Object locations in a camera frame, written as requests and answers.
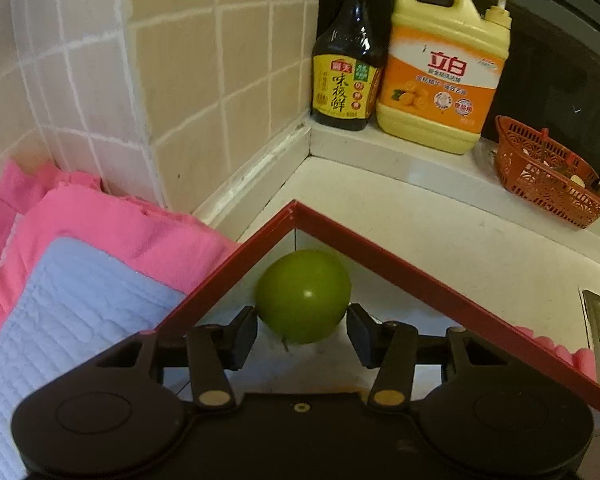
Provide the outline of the red cardboard box tray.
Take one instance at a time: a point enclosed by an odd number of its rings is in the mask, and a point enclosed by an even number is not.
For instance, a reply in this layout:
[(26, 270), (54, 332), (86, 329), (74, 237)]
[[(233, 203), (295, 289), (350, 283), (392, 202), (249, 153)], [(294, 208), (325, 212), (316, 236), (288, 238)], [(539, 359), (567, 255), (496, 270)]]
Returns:
[(600, 385), (593, 379), (417, 266), (298, 200), (288, 203), (241, 244), (157, 326), (157, 333), (169, 338), (184, 335), (291, 230), (306, 232), (335, 248), (427, 306), (532, 365), (600, 412)]

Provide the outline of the light blue quilted mat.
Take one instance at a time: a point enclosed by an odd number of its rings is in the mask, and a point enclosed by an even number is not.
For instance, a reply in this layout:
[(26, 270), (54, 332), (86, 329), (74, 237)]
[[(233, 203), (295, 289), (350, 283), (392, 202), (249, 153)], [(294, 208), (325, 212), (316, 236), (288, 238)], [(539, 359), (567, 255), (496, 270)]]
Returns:
[(12, 412), (30, 393), (140, 330), (182, 292), (80, 240), (54, 240), (0, 330), (0, 479), (22, 479)]

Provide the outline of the pink towel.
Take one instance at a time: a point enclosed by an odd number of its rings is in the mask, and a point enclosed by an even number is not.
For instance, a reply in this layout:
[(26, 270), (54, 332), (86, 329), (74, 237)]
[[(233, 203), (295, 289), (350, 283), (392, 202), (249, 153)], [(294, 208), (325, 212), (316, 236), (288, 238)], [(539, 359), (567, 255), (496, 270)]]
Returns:
[(46, 162), (0, 179), (0, 330), (47, 246), (71, 237), (179, 292), (192, 292), (238, 247), (189, 214), (102, 192), (94, 174)]

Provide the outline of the red plastic basket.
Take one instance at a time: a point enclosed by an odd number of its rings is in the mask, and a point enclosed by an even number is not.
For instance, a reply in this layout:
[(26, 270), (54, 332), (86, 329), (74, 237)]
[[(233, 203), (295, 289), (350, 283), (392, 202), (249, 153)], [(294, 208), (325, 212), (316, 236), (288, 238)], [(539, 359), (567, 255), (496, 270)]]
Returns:
[(508, 192), (585, 229), (600, 218), (600, 176), (579, 155), (513, 118), (495, 117), (494, 166)]

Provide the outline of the dark soy sauce bottle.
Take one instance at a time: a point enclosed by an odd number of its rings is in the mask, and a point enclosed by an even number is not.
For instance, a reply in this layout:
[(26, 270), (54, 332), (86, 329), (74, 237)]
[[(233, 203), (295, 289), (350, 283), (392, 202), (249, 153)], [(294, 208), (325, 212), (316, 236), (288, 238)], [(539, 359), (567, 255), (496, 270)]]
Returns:
[(368, 0), (343, 0), (312, 50), (312, 116), (349, 131), (366, 127), (375, 107), (386, 48), (372, 29)]

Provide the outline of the yellow detergent jug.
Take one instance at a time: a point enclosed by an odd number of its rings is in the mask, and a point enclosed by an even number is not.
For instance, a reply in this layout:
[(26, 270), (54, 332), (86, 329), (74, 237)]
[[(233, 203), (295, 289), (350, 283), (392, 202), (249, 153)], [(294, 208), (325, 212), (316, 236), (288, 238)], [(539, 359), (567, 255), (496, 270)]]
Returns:
[(508, 0), (396, 0), (376, 120), (390, 136), (463, 155), (480, 140), (509, 56)]

